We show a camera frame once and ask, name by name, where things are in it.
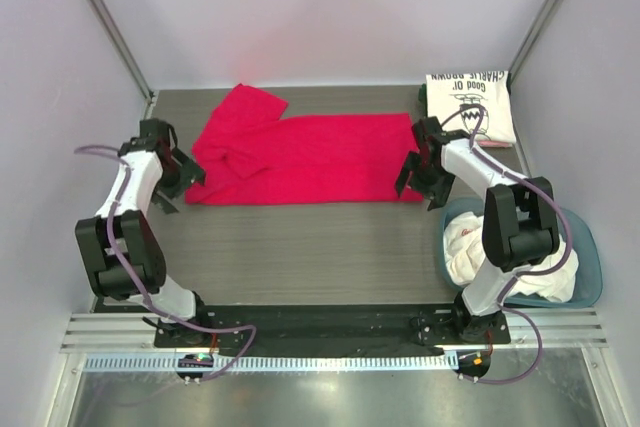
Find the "crumpled white t shirt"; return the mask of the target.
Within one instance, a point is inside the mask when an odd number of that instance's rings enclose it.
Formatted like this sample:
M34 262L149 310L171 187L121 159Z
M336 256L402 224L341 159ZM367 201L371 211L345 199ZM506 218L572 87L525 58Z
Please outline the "crumpled white t shirt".
M486 260L481 239L483 222L483 216L466 211L454 216L444 229L444 265L449 279L459 287L470 284ZM525 276L509 292L508 299L522 295L551 303L569 302L574 295L578 268L578 255L572 249L561 269L546 276Z

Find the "aluminium rail frame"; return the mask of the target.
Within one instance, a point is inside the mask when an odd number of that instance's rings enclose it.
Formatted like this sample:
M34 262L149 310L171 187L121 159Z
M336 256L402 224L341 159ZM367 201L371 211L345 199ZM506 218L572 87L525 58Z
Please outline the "aluminium rail frame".
M538 328L546 348L608 345L594 309L522 310ZM63 352L144 352L154 348L154 329L138 313L74 314L63 336Z

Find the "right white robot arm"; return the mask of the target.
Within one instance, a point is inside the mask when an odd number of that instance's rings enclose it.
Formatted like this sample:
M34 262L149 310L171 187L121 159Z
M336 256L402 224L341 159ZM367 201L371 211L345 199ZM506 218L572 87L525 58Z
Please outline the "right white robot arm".
M482 247L485 260L474 280L459 293L445 326L462 342L480 343L497 324L513 281L560 245L551 183L527 178L488 155L471 135L446 131L435 117L412 126L417 145L408 153L395 182L397 194L407 188L443 207L456 179L484 201Z

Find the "folded dark green t shirt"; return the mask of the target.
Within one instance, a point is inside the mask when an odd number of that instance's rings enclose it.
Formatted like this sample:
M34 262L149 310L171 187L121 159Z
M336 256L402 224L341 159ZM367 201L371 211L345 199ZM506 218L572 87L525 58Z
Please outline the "folded dark green t shirt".
M424 116L428 114L428 101L427 101L427 85L423 83L419 88L418 102L420 109Z

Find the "folded pink t shirt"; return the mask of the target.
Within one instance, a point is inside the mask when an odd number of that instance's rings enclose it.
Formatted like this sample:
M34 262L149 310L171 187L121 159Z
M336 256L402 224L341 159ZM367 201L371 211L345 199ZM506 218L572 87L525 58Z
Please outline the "folded pink t shirt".
M513 147L513 145L511 143L498 142L498 141L480 141L478 143L478 145L480 147L482 147L483 149L488 149L488 148L506 149L506 148L512 148Z

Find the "left aluminium corner post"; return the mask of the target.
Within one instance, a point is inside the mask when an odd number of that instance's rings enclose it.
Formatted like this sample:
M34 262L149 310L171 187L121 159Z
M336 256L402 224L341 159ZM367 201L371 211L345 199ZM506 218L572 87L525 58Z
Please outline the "left aluminium corner post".
M141 93L145 105L150 107L155 99L154 90L150 87L142 73L106 2L104 0L87 0L87 2L111 42L111 45L123 62L126 71Z

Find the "right aluminium corner post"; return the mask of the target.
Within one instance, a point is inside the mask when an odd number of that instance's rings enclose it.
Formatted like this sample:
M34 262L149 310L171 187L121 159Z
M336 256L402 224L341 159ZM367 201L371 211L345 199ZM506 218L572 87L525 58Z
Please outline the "right aluminium corner post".
M514 83L516 81L516 78L522 71L527 59L533 52L534 47L542 37L546 28L550 25L555 13L559 9L562 2L563 0L543 0L541 7L538 9L511 63L511 83Z

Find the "blue plastic basket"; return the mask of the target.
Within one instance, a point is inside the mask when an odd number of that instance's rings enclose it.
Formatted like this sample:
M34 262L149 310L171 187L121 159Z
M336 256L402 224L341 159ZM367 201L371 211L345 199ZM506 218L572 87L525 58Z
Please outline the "blue plastic basket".
M450 202L441 211L437 241L436 255L438 271L445 282L457 291L462 290L463 287L455 285L447 274L444 265L443 233L446 225L454 216L466 211L472 211L476 215L483 216L484 204L477 198L461 198ZM517 295L511 300L507 298L508 303L526 307L580 309L593 306L599 299L603 290L603 280L600 258L592 233L579 216L569 210L566 210L564 214L573 235L572 249L576 251L579 260L579 268L576 274L576 284L572 299L566 303L551 303L544 299L526 299L522 295Z

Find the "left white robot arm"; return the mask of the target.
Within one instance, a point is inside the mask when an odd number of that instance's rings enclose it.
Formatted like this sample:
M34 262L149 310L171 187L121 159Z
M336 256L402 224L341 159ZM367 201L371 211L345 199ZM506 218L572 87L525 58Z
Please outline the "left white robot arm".
M147 219L150 206L175 213L174 199L204 185L205 170L179 148L175 128L158 118L140 121L138 134L119 147L90 144L74 152L118 165L102 206L75 226L93 293L136 303L159 316L156 329L193 346L205 344L212 336L213 322L200 296L169 276Z

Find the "aluminium corner post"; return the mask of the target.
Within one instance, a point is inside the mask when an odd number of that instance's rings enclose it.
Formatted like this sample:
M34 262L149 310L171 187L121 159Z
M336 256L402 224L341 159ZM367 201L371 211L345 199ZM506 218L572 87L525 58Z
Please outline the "aluminium corner post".
M126 71L141 93L145 105L150 107L155 99L154 90L150 87L142 73L106 2L104 0L87 0L87 2L111 42L111 45L123 62Z
M534 47L542 37L546 28L550 25L555 13L559 9L562 2L563 0L543 0L541 7L538 9L511 63L511 83L514 83L516 81L516 78L522 71L527 59L533 52Z

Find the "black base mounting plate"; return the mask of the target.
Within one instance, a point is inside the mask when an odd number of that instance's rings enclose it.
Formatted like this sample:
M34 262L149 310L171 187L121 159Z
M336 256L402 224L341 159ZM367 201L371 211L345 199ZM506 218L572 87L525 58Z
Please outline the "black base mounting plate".
M452 305L274 305L209 306L211 327L232 331L217 336L222 356L233 357L248 344L243 325L257 328L244 354L270 358L391 358L436 355L444 346L485 347L511 342L506 318L461 334Z

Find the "red t shirt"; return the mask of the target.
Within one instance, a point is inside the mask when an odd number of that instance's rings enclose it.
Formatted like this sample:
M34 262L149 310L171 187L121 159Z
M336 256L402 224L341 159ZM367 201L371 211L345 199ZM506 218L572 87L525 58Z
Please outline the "red t shirt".
M395 181L415 143L406 113L302 115L286 100L238 84L192 147L205 181L189 204L285 205L419 202Z

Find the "folded white printed t shirt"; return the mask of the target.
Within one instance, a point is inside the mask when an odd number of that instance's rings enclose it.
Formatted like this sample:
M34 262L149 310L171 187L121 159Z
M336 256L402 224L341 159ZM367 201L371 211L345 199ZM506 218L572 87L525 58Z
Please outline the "folded white printed t shirt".
M428 114L447 130L472 133L476 141L516 142L509 71L427 74Z

